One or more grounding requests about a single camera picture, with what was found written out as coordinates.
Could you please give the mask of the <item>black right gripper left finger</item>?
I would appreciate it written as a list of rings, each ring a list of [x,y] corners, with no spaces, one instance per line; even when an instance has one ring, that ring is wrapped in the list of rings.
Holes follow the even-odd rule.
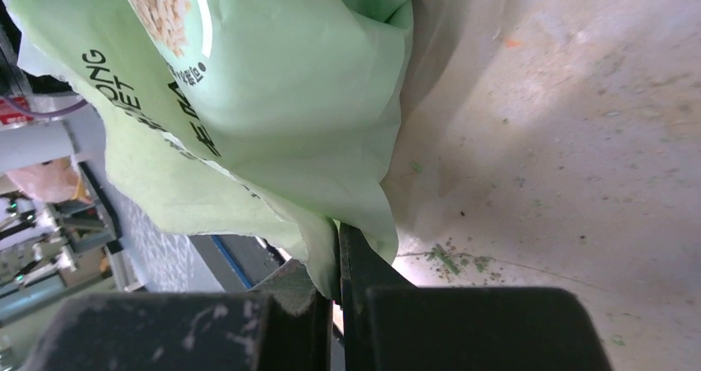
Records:
[[[290,260],[244,293],[67,301],[26,370],[328,370],[331,303]]]

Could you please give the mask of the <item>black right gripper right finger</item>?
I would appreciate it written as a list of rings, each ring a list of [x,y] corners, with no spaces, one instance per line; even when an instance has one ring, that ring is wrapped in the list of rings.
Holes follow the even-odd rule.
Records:
[[[561,288],[420,288],[339,229],[349,370],[609,370],[577,297]]]

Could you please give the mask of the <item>green cat litter bag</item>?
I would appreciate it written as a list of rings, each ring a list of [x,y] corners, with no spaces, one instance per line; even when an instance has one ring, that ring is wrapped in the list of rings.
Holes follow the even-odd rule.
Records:
[[[2,0],[107,134],[113,185],[162,230],[258,236],[336,294],[336,229],[384,261],[412,0]]]

